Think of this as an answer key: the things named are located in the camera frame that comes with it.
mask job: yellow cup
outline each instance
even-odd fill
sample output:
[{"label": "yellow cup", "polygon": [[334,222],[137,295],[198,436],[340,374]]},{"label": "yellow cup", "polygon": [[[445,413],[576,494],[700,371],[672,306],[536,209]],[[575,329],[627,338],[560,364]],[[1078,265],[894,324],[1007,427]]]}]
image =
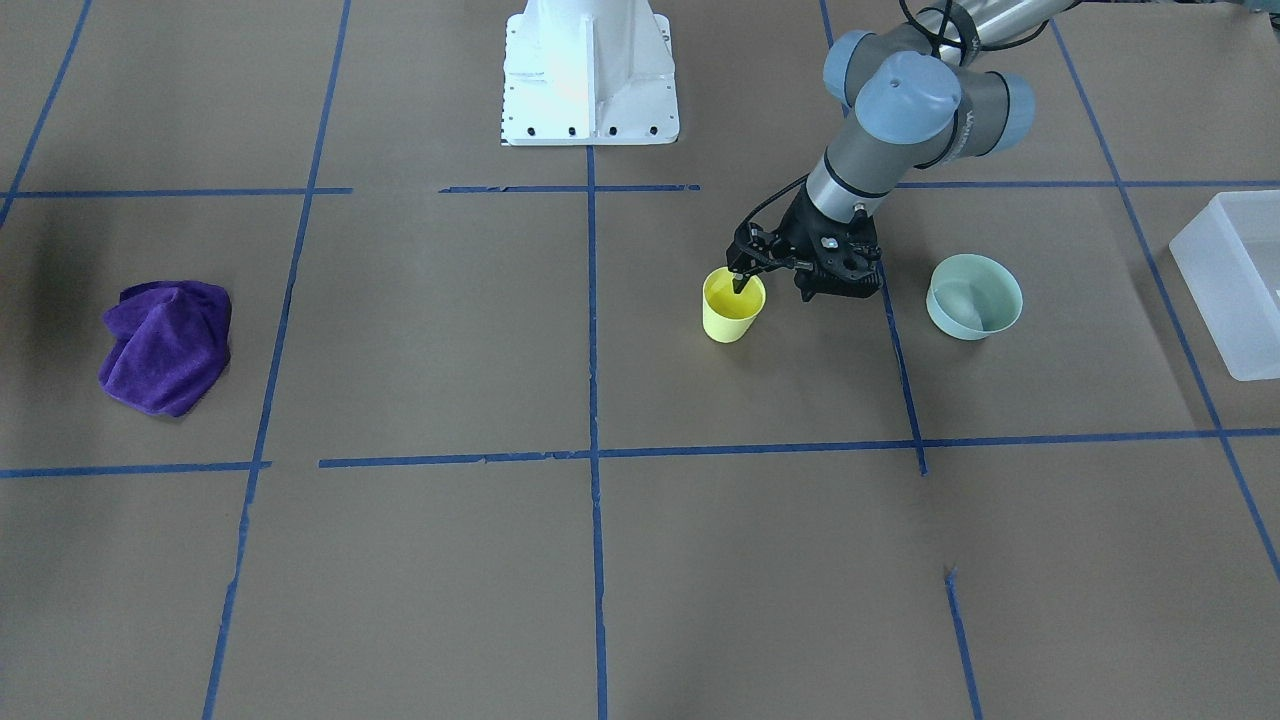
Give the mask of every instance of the yellow cup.
[{"label": "yellow cup", "polygon": [[753,277],[733,295],[733,273],[719,268],[703,281],[703,329],[716,342],[733,342],[764,309],[764,283]]}]

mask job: folded cloth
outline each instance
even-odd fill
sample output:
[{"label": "folded cloth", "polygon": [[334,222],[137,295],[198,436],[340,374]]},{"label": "folded cloth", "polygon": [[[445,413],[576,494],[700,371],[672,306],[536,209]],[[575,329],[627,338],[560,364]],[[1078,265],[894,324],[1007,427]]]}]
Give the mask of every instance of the folded cloth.
[{"label": "folded cloth", "polygon": [[102,322],[115,347],[97,380],[108,395],[148,415],[186,414],[230,361],[232,301],[215,284],[133,286]]}]

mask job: white plastic bin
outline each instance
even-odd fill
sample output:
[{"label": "white plastic bin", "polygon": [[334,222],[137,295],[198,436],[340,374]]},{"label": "white plastic bin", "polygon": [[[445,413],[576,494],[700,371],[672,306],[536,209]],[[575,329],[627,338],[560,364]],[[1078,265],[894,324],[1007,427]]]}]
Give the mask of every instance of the white plastic bin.
[{"label": "white plastic bin", "polygon": [[1231,377],[1280,378],[1280,190],[1217,193],[1169,249]]}]

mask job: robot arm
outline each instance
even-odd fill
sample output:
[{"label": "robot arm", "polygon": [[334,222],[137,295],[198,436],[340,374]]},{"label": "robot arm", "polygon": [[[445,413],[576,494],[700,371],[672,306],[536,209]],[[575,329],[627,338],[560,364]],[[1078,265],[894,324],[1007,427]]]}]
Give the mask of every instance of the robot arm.
[{"label": "robot arm", "polygon": [[814,295],[869,297],[881,287],[872,217],[906,172],[1012,147],[1030,129],[1036,96],[1014,74],[966,67],[1068,10],[1078,0],[946,0],[878,36],[850,32],[823,67],[827,88],[851,108],[773,232],[751,218],[801,181],[756,208],[726,252],[735,291],[748,278],[795,270]]}]

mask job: cup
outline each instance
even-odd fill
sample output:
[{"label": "cup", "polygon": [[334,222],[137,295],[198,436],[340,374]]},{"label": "cup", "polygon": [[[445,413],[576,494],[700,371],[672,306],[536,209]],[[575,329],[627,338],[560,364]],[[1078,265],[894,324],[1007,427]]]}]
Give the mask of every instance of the cup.
[{"label": "cup", "polygon": [[959,340],[982,340],[1018,320],[1023,290],[991,258],[952,255],[933,269],[925,305],[940,331]]},{"label": "cup", "polygon": [[716,342],[733,342],[764,309],[764,283],[758,275],[733,293],[733,273],[719,268],[703,281],[703,331]]}]

